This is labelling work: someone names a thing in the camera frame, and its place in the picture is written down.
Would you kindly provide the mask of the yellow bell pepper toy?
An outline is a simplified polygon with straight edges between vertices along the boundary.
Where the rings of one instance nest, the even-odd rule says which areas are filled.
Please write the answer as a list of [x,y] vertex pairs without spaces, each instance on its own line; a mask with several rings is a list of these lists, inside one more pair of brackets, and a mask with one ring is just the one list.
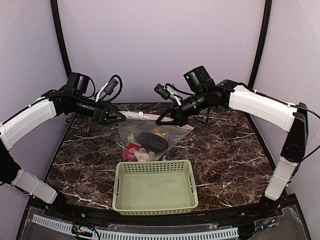
[[162,138],[165,138],[166,137],[166,134],[163,133],[162,131],[158,131],[157,129],[155,129],[153,132],[152,132],[154,135],[157,135],[159,137],[162,137]]

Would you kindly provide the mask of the purple eggplant toy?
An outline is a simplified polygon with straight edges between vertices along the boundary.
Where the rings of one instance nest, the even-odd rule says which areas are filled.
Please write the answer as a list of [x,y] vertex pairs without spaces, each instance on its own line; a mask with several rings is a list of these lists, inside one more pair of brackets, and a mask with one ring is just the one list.
[[135,135],[135,139],[143,148],[156,154],[169,148],[169,142],[165,138],[151,132],[140,132]]

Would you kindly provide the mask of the clear zip top bag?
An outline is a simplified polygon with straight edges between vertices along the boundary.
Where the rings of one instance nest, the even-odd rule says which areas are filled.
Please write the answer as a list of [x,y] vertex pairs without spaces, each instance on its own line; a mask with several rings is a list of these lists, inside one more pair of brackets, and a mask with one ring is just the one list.
[[122,142],[122,157],[126,162],[161,161],[164,155],[181,142],[194,127],[186,124],[171,124],[173,119],[142,111],[121,111],[126,117],[119,123],[119,136]]

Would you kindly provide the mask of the white cauliflower toy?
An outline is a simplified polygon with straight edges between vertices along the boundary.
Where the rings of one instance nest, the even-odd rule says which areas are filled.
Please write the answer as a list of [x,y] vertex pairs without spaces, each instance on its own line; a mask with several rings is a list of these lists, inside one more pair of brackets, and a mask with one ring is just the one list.
[[152,162],[156,159],[156,154],[153,151],[147,152],[144,148],[133,152],[138,162]]

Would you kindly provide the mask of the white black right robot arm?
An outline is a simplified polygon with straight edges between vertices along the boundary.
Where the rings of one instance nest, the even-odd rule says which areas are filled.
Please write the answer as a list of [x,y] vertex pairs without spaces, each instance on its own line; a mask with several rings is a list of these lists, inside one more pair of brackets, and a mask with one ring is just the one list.
[[256,116],[287,132],[278,164],[263,195],[264,199],[277,201],[293,180],[301,162],[310,157],[306,154],[308,114],[319,115],[302,102],[285,102],[253,90],[242,82],[225,79],[215,83],[202,65],[183,77],[192,91],[185,99],[177,96],[179,90],[170,83],[159,83],[154,87],[154,91],[164,100],[172,101],[156,124],[183,127],[188,124],[189,117],[196,116],[200,111],[223,107]]

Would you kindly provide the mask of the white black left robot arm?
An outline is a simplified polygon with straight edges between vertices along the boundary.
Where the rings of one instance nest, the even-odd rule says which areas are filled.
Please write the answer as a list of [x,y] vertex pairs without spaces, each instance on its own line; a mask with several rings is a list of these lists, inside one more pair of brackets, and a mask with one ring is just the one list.
[[99,91],[86,96],[88,84],[93,80],[84,74],[71,72],[60,89],[49,90],[33,103],[0,124],[0,183],[7,184],[49,205],[64,204],[65,195],[23,169],[10,155],[14,145],[43,123],[61,114],[78,114],[90,117],[94,123],[108,125],[126,120],[120,110],[112,104],[110,96],[123,81],[113,75]]

